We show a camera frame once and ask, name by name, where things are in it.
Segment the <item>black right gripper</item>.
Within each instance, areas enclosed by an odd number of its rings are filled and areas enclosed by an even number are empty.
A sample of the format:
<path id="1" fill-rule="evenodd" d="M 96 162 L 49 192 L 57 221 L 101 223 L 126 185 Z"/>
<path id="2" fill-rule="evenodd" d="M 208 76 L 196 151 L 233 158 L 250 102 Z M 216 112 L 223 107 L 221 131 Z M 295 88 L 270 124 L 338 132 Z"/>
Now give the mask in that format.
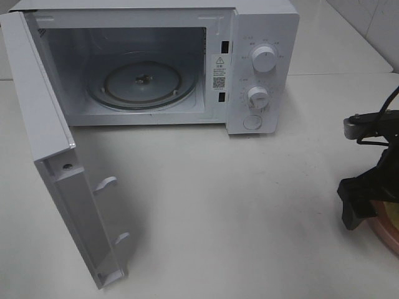
<path id="1" fill-rule="evenodd" d="M 347 230 L 378 216 L 371 201 L 398 203 L 398 147 L 385 149 L 377 165 L 354 178 L 341 180 L 342 221 Z"/>

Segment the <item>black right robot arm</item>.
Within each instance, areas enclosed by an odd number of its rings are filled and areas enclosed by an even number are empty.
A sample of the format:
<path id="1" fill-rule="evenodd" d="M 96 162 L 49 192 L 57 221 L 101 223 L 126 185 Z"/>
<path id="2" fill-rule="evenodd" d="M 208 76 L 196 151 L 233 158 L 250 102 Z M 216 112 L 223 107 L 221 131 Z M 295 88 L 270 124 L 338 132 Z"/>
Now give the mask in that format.
<path id="1" fill-rule="evenodd" d="M 358 143 L 382 136 L 387 147 L 375 167 L 354 178 L 340 181 L 337 194 L 342 200 L 342 221 L 348 230 L 365 219 L 378 216 L 372 202 L 398 202 L 398 111 L 379 115 L 353 115 L 344 120 L 344 135 Z"/>

